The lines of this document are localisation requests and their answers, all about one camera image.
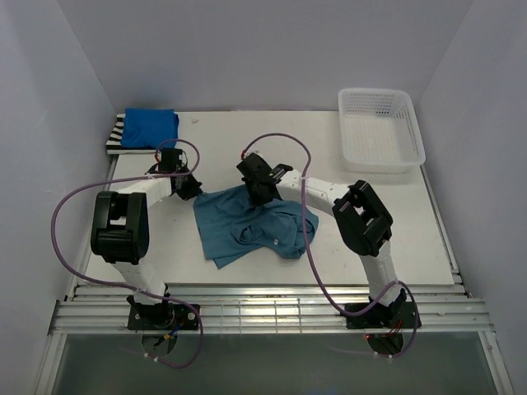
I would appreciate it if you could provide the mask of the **light teal tank top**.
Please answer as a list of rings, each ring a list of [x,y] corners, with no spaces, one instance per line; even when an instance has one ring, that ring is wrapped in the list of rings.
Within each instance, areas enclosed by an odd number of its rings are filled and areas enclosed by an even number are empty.
[[[244,185],[200,194],[194,200],[194,217],[204,257],[219,269],[260,248],[298,259],[306,250],[303,232],[312,242],[319,227],[319,217],[304,213],[298,202],[274,199],[253,206]]]

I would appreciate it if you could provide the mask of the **blue tank top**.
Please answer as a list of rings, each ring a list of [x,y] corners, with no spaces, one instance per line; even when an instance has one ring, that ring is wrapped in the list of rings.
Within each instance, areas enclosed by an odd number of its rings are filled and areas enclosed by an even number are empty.
[[[156,149],[163,142],[178,137],[179,123],[179,116],[173,109],[127,108],[121,146]]]

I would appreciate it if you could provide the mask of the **black white striped tank top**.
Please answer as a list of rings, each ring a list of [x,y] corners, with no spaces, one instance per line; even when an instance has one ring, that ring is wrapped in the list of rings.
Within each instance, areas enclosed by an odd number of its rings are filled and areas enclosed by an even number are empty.
[[[122,146],[122,138],[124,133],[124,119],[125,114],[116,115],[115,125],[113,126],[105,144],[107,154],[110,156],[154,154],[156,149],[152,147],[127,148]]]

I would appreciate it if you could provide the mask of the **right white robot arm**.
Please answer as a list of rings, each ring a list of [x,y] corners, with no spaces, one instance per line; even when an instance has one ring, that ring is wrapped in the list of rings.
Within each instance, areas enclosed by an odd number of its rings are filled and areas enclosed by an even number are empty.
[[[298,202],[335,219],[344,244],[361,259],[369,287],[369,304],[345,305],[342,315],[349,323],[356,328],[399,323],[407,294],[391,258],[393,218],[366,181],[346,185],[306,177],[290,165],[271,167],[255,152],[244,153],[237,169],[253,205]]]

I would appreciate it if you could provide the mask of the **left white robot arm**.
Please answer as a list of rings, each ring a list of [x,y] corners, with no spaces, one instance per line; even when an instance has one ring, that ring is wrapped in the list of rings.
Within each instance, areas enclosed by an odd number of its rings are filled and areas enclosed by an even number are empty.
[[[115,268],[133,287],[127,297],[130,330],[196,330],[199,306],[170,302],[168,285],[146,260],[150,244],[148,209],[177,195],[197,197],[201,183],[189,173],[186,153],[163,148],[147,178],[117,191],[97,194],[91,228],[91,251]]]

